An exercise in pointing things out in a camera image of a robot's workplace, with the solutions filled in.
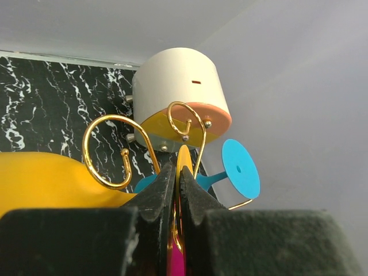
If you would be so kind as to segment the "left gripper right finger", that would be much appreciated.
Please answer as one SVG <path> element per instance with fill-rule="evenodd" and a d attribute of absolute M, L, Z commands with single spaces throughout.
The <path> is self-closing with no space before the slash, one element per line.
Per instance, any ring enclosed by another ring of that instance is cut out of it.
<path fill-rule="evenodd" d="M 229 210 L 180 175 L 187 275 L 361 275 L 342 232 L 319 210 Z"/>

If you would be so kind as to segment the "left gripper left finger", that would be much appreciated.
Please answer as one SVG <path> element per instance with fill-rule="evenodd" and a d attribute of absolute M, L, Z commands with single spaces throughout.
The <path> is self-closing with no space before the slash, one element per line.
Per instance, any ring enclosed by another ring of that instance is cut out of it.
<path fill-rule="evenodd" d="M 118 208 L 18 209 L 1 218 L 2 275 L 169 275 L 175 166 Z"/>

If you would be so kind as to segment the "blue wine glass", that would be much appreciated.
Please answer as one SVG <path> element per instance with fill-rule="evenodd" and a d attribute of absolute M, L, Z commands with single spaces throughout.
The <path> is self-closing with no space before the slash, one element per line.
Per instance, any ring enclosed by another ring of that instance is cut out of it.
<path fill-rule="evenodd" d="M 245 198 L 253 200 L 260 194 L 260 178 L 256 165 L 246 148 L 237 140 L 228 139 L 221 150 L 224 171 L 212 176 L 198 174 L 197 183 L 205 190 L 225 178 Z"/>

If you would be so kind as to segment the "orange wine glass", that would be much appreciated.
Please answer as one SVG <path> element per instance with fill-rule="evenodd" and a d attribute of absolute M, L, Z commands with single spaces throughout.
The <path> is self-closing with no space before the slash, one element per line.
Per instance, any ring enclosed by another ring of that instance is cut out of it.
<path fill-rule="evenodd" d="M 73 158 L 1 152 L 1 217 L 27 209 L 118 207 L 133 197 L 103 187 Z"/>

